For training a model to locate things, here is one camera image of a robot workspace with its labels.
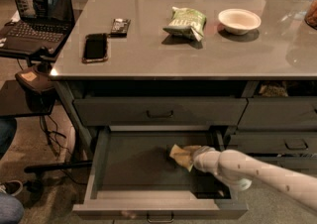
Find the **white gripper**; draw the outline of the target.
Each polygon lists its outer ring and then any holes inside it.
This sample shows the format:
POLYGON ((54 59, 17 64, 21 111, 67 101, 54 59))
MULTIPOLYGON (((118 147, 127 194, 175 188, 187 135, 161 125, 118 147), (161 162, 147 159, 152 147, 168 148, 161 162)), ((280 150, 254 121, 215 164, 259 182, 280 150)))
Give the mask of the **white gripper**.
POLYGON ((217 174, 220 155, 214 148, 203 146, 194 152, 193 165, 200 171, 217 174))

